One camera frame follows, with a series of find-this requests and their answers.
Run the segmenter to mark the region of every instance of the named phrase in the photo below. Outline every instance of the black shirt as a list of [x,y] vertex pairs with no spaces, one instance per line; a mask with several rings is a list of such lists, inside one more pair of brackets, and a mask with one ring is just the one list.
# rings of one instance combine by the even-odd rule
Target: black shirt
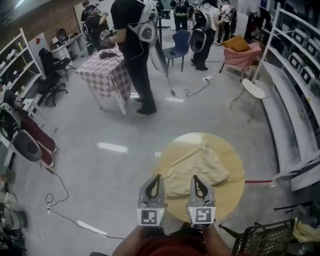
[[108,31],[109,27],[106,22],[99,25],[101,20],[100,15],[91,15],[85,20],[85,25],[87,27],[87,32],[92,38],[95,45],[100,45],[100,35],[103,31]]
[[125,59],[130,60],[149,48],[147,42],[140,41],[137,34],[128,28],[129,24],[134,27],[133,23],[139,22],[143,8],[144,5],[137,0],[115,0],[111,6],[114,29],[126,29],[125,41],[118,43]]

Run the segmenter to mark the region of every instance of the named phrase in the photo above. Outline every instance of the beige towel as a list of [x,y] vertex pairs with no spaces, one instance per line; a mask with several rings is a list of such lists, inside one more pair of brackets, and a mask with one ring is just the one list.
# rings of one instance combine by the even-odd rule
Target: beige towel
[[189,195],[193,175],[206,179],[210,185],[217,184],[229,176],[216,152],[206,146],[172,162],[161,173],[167,198]]

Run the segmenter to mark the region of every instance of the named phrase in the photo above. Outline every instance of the gray floor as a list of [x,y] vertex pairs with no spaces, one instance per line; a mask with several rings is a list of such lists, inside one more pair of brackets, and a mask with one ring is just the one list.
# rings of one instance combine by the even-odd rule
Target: gray floor
[[[164,38],[170,35],[170,31],[164,32]],[[163,42],[164,48],[172,45]],[[193,93],[205,85],[202,78],[206,74],[196,71],[190,58],[191,52],[185,58],[183,73],[181,59],[174,60],[169,68],[172,87],[180,97],[184,89]],[[223,59],[223,48],[213,46],[208,61]],[[77,67],[84,61],[77,60]],[[127,236],[137,225],[139,188],[150,176],[158,160],[157,152],[175,138],[192,132],[215,134],[233,145],[243,161],[246,180],[272,179],[278,172],[277,154],[264,109],[258,104],[254,120],[247,123],[254,99],[245,94],[229,110],[242,85],[240,74],[232,69],[226,67],[217,74],[221,65],[207,63],[206,73],[214,76],[209,87],[183,101],[174,101],[167,79],[149,60],[149,78],[158,112],[147,117],[136,115],[139,104],[133,100],[128,104],[127,116],[122,115],[112,98],[105,110],[99,110],[86,83],[71,74],[67,83],[69,94],[61,94],[56,107],[42,107],[59,127],[56,133],[48,125],[45,130],[58,142],[55,170],[69,191],[69,199],[55,206],[55,210],[111,236]],[[98,143],[122,146],[126,152],[103,149]],[[93,251],[112,254],[119,240],[80,229],[53,213],[49,224],[46,194],[52,193],[55,200],[65,197],[56,176],[19,157],[14,169],[13,191],[29,217],[25,233],[30,256],[88,256]],[[290,192],[287,181],[276,186],[248,184],[238,206],[223,221],[241,232],[256,221],[267,224],[285,220],[288,216],[282,211],[274,212],[273,207],[304,199],[300,197]],[[179,225],[181,222],[169,214],[165,217],[163,226],[167,233]],[[223,232],[221,235],[231,247],[231,237]]]

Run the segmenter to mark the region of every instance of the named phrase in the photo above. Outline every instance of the power strip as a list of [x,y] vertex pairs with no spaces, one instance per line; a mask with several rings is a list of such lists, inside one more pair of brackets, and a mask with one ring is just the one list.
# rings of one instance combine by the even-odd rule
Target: power strip
[[213,77],[211,75],[207,75],[206,77],[202,78],[202,81],[206,82],[206,81],[210,81],[212,79],[213,79]]

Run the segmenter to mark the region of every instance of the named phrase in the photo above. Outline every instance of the black pants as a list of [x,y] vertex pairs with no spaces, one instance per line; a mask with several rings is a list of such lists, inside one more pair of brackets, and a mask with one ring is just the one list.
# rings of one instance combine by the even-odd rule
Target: black pants
[[210,48],[215,39],[216,31],[209,29],[206,33],[206,40],[202,50],[193,55],[193,63],[195,66],[203,66],[208,58]]
[[230,23],[229,22],[224,22],[223,25],[222,24],[220,25],[217,43],[221,42],[221,38],[222,38],[223,33],[224,33],[224,37],[223,37],[223,42],[224,42],[229,39],[229,33],[230,33]]
[[175,17],[174,23],[175,23],[175,31],[180,30],[180,24],[181,24],[183,30],[188,30],[188,18],[187,17]]
[[133,86],[139,97],[143,100],[143,107],[154,109],[156,107],[156,104],[150,88],[147,68],[149,48],[144,47],[143,53],[140,56],[136,56],[132,59],[127,58],[125,54],[123,56],[124,65],[131,77]]

